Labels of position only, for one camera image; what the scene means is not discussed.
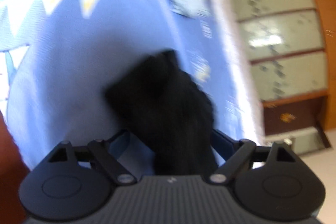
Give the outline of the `black pants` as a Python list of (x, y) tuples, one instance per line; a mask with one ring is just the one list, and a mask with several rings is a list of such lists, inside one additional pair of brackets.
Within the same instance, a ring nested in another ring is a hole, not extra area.
[(148, 56), (104, 97), (120, 129), (154, 152), (156, 175), (207, 176), (217, 169), (211, 149), (213, 105), (179, 67), (175, 51)]

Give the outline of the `dark brown wooden door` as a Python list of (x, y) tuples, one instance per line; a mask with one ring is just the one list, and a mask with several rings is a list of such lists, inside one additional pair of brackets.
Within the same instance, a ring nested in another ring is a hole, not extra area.
[(266, 136), (321, 127), (327, 96), (264, 108)]

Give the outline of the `blue patterned bed sheet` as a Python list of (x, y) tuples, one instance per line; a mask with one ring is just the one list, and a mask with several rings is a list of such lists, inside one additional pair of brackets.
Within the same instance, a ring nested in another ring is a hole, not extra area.
[[(82, 146), (127, 133), (104, 93), (148, 56), (173, 50), (207, 94), (214, 129), (244, 139), (236, 91), (212, 15), (189, 18), (170, 0), (1, 0), (1, 99), (27, 168), (61, 141)], [(152, 175), (154, 152), (135, 135), (118, 159)]]

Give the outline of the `wardrobe with frosted glass doors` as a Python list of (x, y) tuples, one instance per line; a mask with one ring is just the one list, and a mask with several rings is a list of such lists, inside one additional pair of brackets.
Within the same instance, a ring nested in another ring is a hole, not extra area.
[(265, 107), (327, 96), (320, 129), (335, 128), (335, 0), (232, 0)]

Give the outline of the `white quilted comforter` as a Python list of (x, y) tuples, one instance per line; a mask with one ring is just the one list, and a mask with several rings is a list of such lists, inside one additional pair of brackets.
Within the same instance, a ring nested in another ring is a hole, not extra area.
[(250, 65), (243, 51), (230, 0), (170, 0), (173, 11), (195, 18), (212, 15), (217, 23), (230, 74), (236, 91), (236, 102), (241, 121), (241, 137), (264, 144), (261, 103), (250, 73)]

